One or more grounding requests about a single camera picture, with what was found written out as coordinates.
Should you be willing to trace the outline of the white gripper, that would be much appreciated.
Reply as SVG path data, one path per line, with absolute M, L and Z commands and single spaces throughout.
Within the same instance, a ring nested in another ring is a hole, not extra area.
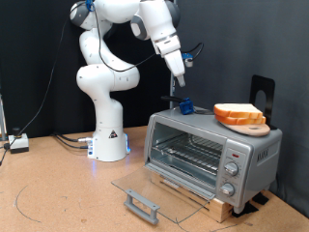
M 181 54 L 181 43 L 177 35 L 154 44 L 155 51 L 166 62 L 171 73 L 176 77 L 180 87 L 185 86 L 184 64 Z

